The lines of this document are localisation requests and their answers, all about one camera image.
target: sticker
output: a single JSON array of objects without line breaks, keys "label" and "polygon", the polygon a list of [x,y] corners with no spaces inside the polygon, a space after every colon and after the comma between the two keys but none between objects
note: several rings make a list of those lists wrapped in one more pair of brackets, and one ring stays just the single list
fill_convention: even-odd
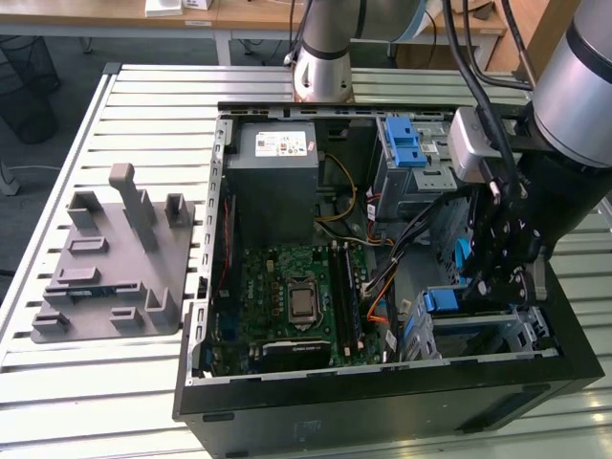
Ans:
[{"label": "sticker", "polygon": [[373,204],[367,205],[367,219],[371,221],[376,220],[376,206]]},{"label": "sticker", "polygon": [[185,21],[186,26],[194,27],[210,27],[212,23],[210,21]]},{"label": "sticker", "polygon": [[386,331],[386,336],[384,337],[384,340],[389,345],[389,347],[393,349],[393,352],[395,352],[395,348],[398,345],[398,340],[393,336],[391,330]]},{"label": "sticker", "polygon": [[423,153],[428,153],[428,154],[437,154],[438,153],[438,147],[436,146],[435,142],[432,143],[421,143],[421,151]]},{"label": "sticker", "polygon": [[259,132],[255,142],[255,156],[257,157],[308,155],[306,151],[306,133],[303,131]]}]

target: floor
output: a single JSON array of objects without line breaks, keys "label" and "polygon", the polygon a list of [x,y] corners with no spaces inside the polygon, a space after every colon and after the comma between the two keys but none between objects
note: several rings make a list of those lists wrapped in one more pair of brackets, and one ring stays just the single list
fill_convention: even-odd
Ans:
[{"label": "floor", "polygon": [[[150,40],[96,38],[94,51],[85,55],[76,38],[50,37],[47,46],[62,81],[51,95],[59,129],[52,139],[38,145],[25,145],[0,121],[0,158],[8,166],[44,164],[62,166],[81,119],[94,94],[107,62],[134,64],[215,65],[217,57],[212,40]],[[252,46],[245,55],[238,41],[231,46],[235,65],[282,65],[287,43],[265,41]],[[387,67],[386,47],[358,44],[351,50],[354,67]],[[32,236],[34,227],[55,183],[56,171],[50,169],[14,170],[21,190],[17,196],[0,196],[0,270],[16,270]],[[0,276],[0,302],[11,284]]]}]

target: ram slot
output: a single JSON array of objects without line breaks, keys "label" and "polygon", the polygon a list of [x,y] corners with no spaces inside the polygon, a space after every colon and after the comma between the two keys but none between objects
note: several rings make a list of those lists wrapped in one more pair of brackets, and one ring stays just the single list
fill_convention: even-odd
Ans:
[{"label": "ram slot", "polygon": [[342,247],[330,245],[327,249],[334,318],[339,352],[350,357],[351,349],[357,347],[353,318],[350,313],[350,276]]},{"label": "ram slot", "polygon": [[348,244],[344,244],[344,259],[346,263],[346,272],[349,282],[348,290],[348,309],[351,317],[352,334],[354,342],[357,345],[357,349],[363,349],[363,341],[361,337],[363,335],[361,331],[361,317],[360,317],[360,299],[357,293],[357,287],[355,286],[355,279],[353,278],[353,265],[351,265],[350,250]]}]

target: white box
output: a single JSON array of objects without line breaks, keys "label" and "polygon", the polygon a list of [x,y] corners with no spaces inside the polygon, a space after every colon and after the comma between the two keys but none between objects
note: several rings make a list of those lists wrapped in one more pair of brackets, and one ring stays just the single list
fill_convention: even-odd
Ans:
[{"label": "white box", "polygon": [[175,16],[183,14],[181,0],[146,0],[144,4],[144,15],[150,16]]},{"label": "white box", "polygon": [[213,0],[183,0],[185,8],[194,8],[196,10],[207,10],[212,5]]}]

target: green motherboard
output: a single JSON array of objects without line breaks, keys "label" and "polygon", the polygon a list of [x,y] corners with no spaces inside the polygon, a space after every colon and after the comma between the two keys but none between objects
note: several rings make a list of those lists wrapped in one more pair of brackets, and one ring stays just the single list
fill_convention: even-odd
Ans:
[{"label": "green motherboard", "polygon": [[[350,275],[359,288],[367,280],[364,251],[356,245],[347,252]],[[338,307],[332,289],[327,246],[245,250],[239,306],[220,317],[221,335],[229,339],[229,345],[221,348],[222,373],[256,373],[250,362],[257,361],[257,343],[279,340],[329,341],[330,367],[379,363],[380,339],[375,329],[364,330],[358,351],[346,352],[339,346]]]}]

